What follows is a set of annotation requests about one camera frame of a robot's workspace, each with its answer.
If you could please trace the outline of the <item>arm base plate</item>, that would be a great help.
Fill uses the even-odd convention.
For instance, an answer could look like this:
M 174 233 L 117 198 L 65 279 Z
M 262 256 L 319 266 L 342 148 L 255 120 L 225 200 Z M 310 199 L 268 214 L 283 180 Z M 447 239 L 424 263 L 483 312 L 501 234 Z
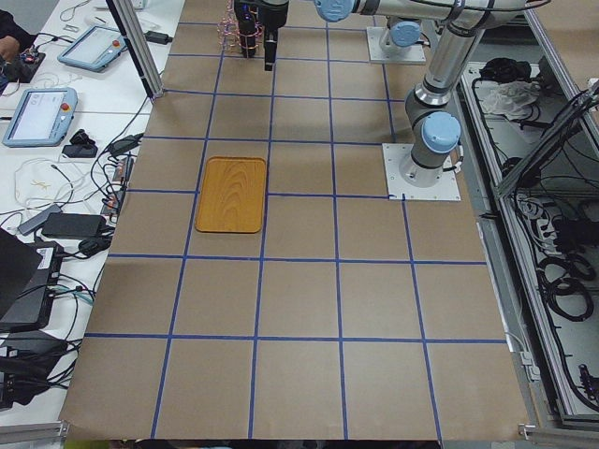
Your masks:
M 370 62 L 375 64 L 424 65 L 426 57 L 421 44 L 397 46 L 386 27 L 367 28 Z
M 412 158 L 412 144 L 382 145 L 387 196 L 391 200 L 460 201 L 457 175 L 448 155 L 442 167 L 427 169 Z

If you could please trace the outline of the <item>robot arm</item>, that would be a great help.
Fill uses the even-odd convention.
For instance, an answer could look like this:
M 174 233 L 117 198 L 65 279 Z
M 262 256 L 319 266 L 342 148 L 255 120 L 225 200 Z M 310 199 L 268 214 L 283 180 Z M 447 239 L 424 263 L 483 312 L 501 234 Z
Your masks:
M 437 20 L 444 24 L 433 59 L 441 67 L 462 63 L 485 29 L 508 22 L 524 9 L 523 1 L 315 1 L 326 22 L 340 22 L 351 14 Z
M 405 110 L 415 143 L 401 162 L 402 177 L 418 188 L 434 186 L 446 158 L 460 141 L 460 122 L 446 111 L 470 53 L 482 34 L 518 15 L 526 1 L 404 1 L 402 8 L 418 19 L 444 26 L 424 78 L 407 95 Z

